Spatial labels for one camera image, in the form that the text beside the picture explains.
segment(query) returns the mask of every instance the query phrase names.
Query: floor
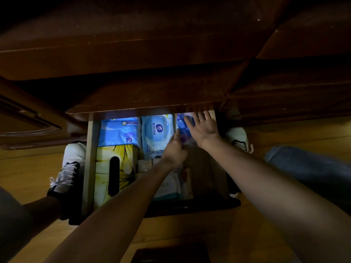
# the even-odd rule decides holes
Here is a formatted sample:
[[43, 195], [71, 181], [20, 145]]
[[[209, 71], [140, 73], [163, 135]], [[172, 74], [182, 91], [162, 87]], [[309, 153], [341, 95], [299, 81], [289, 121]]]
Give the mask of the floor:
[[[254, 155], [274, 145], [298, 146], [351, 162], [351, 117], [319, 119], [246, 128]], [[21, 203], [46, 195], [49, 177], [60, 170], [64, 147], [0, 151], [0, 185]], [[276, 228], [240, 196], [232, 210], [144, 219], [122, 262], [138, 248], [204, 242], [212, 263], [287, 262], [292, 251]], [[12, 261], [42, 262], [75, 227], [56, 221], [35, 237]]]

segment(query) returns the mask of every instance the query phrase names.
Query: blue wet wipes package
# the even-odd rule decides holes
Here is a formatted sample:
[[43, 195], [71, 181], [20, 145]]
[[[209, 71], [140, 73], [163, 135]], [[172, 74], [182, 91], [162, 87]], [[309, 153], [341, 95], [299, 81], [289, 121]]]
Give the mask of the blue wet wipes package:
[[188, 117], [189, 120], [195, 125], [194, 118], [192, 117], [191, 113], [184, 113], [177, 115], [177, 125], [176, 129], [179, 129], [180, 133], [180, 140], [182, 144], [189, 145], [189, 146], [196, 146], [196, 141], [192, 138], [189, 128], [187, 127], [184, 117]]
[[144, 159], [161, 156], [173, 134], [172, 114], [143, 116], [141, 118], [141, 138]]
[[102, 120], [98, 146], [138, 146], [139, 135], [140, 121], [137, 117]]

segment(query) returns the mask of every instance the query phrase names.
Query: shoe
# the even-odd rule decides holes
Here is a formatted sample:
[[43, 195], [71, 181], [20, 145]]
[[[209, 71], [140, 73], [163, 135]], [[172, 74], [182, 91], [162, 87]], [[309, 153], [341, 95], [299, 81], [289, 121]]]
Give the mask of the shoe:
[[[242, 149], [245, 152], [252, 153], [253, 152], [253, 145], [251, 145], [251, 151], [248, 150], [249, 144], [248, 144], [248, 136], [246, 135], [246, 132], [244, 128], [242, 127], [235, 127], [229, 129], [229, 131], [225, 135], [225, 140], [228, 141], [231, 145]], [[235, 184], [233, 179], [229, 176], [229, 174], [226, 174], [227, 177], [227, 183], [228, 183], [228, 189], [229, 189], [229, 194], [231, 197], [236, 198], [239, 193], [241, 193], [239, 187]]]
[[60, 220], [66, 220], [73, 212], [74, 198], [77, 192], [75, 182], [83, 177], [85, 168], [86, 145], [84, 143], [68, 144], [65, 149], [62, 169], [57, 178], [50, 178], [48, 196], [55, 197], [62, 204], [63, 215]]

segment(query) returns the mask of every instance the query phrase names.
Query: open drawer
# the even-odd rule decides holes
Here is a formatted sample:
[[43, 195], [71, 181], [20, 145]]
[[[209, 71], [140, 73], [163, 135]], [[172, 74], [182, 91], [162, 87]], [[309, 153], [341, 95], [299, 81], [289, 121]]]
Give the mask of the open drawer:
[[[214, 111], [210, 111], [210, 114], [212, 118], [216, 118]], [[95, 167], [100, 125], [101, 121], [89, 122], [81, 217], [79, 220], [70, 220], [70, 224], [79, 224], [94, 210]], [[199, 147], [190, 147], [187, 150], [188, 157], [183, 164], [183, 168], [190, 168], [191, 170], [194, 198], [152, 201], [145, 217], [186, 214], [240, 206], [240, 201], [229, 195], [225, 170], [206, 151]]]

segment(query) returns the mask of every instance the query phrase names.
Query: blue denim jeans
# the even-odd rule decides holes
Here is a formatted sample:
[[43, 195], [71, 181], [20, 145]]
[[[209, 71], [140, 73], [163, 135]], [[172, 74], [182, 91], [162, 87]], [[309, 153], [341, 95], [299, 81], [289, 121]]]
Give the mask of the blue denim jeans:
[[275, 146], [265, 161], [351, 216], [351, 165], [292, 146]]

